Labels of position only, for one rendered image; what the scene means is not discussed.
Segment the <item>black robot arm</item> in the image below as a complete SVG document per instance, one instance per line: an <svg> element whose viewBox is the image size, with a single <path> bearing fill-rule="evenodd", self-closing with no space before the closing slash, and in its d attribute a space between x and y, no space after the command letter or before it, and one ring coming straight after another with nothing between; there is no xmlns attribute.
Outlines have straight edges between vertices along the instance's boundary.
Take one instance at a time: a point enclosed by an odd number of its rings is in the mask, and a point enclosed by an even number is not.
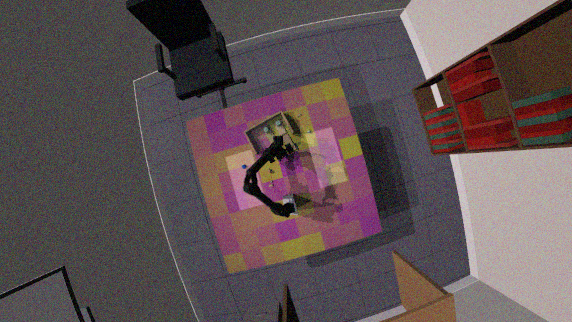
<svg viewBox="0 0 572 322"><path fill-rule="evenodd" d="M260 191L260 188L257 186L258 181L256 177L256 173L264 166L268 160L274 158L275 156L277 156L277 160L282 159L284 154L282 145L283 136L273 136L273 143L270 145L270 147L266 148L262 156L249 169L246 170L243 190L255 196L261 202L267 205L273 214L288 218L292 212L295 212L294 204L286 203L283 205L271 201ZM251 183L249 183L250 179Z"/></svg>

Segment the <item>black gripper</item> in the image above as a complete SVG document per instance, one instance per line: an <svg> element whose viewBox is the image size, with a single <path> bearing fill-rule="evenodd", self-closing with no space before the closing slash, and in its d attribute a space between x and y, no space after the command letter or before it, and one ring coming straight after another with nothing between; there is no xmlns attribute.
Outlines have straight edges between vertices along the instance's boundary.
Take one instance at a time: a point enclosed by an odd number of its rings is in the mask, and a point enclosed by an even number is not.
<svg viewBox="0 0 572 322"><path fill-rule="evenodd" d="M290 143L286 144L286 145L285 145L285 147L286 147L286 149L285 149L285 150L282 148L282 149L284 150L284 154L283 154L283 156L285 156L285 155L286 155L286 152L289 152L289 153L290 153L290 152L292 152L292 151L293 151L293 148L292 148L292 146L291 146L291 144L290 144ZM288 151L286 151L286 150L288 150ZM285 151L286 151L286 152L285 152ZM270 163L273 163L273 162L275 162L275 159L274 159L274 158L272 158L272 159L270 159L270 160L269 160L269 162L270 162Z"/></svg>

